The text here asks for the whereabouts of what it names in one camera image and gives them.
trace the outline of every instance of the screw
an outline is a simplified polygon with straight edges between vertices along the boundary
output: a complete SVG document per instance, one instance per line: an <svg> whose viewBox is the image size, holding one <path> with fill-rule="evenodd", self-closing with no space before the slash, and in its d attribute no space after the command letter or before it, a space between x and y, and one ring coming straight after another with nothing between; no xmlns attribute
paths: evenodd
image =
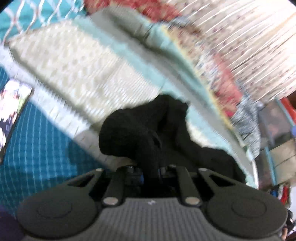
<svg viewBox="0 0 296 241"><path fill-rule="evenodd" d="M197 197L187 197L185 202L189 205L197 205L200 203L200 200Z"/></svg>
<svg viewBox="0 0 296 241"><path fill-rule="evenodd" d="M116 205L118 203L118 199L116 197L106 197L103 202L106 205Z"/></svg>

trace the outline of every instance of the pile of clothes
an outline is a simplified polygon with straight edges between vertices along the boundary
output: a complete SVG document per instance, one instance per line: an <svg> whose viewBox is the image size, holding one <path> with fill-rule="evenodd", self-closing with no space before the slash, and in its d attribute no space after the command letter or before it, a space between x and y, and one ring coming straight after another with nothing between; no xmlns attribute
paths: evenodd
<svg viewBox="0 0 296 241"><path fill-rule="evenodd" d="M269 193L277 197L282 202L282 204L285 205L287 208L291 206L289 183L276 185L269 191Z"/></svg>
<svg viewBox="0 0 296 241"><path fill-rule="evenodd" d="M190 139L186 126L188 105L170 95L114 111L104 121L99 147L103 154L135 160L145 178L157 179L160 167L207 168L245 183L245 174L224 150L202 148Z"/></svg>

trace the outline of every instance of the gray textured surface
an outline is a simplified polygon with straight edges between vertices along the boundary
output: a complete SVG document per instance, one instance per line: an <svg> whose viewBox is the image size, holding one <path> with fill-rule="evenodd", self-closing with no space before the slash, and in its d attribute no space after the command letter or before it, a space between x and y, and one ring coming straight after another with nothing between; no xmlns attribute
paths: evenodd
<svg viewBox="0 0 296 241"><path fill-rule="evenodd" d="M198 208L185 207L176 198L126 199L103 210L86 231L63 241L244 241L212 227ZM41 241L25 237L23 241ZM280 241L277 236L260 241Z"/></svg>

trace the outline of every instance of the blue part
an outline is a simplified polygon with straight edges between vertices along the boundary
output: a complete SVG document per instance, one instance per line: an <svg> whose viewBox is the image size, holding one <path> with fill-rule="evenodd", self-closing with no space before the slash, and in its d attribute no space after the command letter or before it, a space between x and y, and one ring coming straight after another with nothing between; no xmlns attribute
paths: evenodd
<svg viewBox="0 0 296 241"><path fill-rule="evenodd" d="M39 15L35 16L40 0L12 1L7 6L7 9L0 13L0 42L3 40L14 18L18 21L20 29L14 25L6 39L19 34L20 31L26 31L30 25L30 29L35 29L50 23L60 22L63 19L75 18L77 15L85 15L85 12L82 10L83 0L62 0L60 4L59 2L59 0L45 0ZM17 17L18 9L21 9L19 17Z"/></svg>
<svg viewBox="0 0 296 241"><path fill-rule="evenodd" d="M272 185L275 186L276 185L276 175L275 175L275 172L274 172L274 162L273 162L272 157L271 157L271 155L269 153L269 148L265 147L264 150L265 150L265 154L266 154L267 161L268 161L268 164L269 164L269 170L270 170Z"/></svg>
<svg viewBox="0 0 296 241"><path fill-rule="evenodd" d="M143 175L143 174L142 174L141 177L140 177L140 183L141 183L141 184L144 184L144 175Z"/></svg>
<svg viewBox="0 0 296 241"><path fill-rule="evenodd" d="M296 137L296 126L293 126L291 129L292 135L294 136L294 138Z"/></svg>
<svg viewBox="0 0 296 241"><path fill-rule="evenodd" d="M0 67L0 88L9 80ZM27 196L104 168L28 102L0 166L0 204L13 214Z"/></svg>
<svg viewBox="0 0 296 241"><path fill-rule="evenodd" d="M277 191L276 191L276 190L273 190L273 191L271 191L271 192L270 192L270 194L271 194L272 196L275 196L275 197L277 197L277 196L278 196L278 193L277 193Z"/></svg>

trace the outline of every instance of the dark blue fabric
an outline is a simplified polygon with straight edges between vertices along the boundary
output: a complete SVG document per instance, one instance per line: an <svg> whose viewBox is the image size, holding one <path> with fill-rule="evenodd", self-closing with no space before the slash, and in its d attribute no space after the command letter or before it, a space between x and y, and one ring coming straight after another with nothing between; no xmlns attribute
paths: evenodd
<svg viewBox="0 0 296 241"><path fill-rule="evenodd" d="M0 240L21 241L23 238L24 234L17 220L0 205Z"/></svg>
<svg viewBox="0 0 296 241"><path fill-rule="evenodd" d="M0 67L0 89L8 80ZM0 166L0 204L14 213L25 197L99 167L103 168L28 102Z"/></svg>

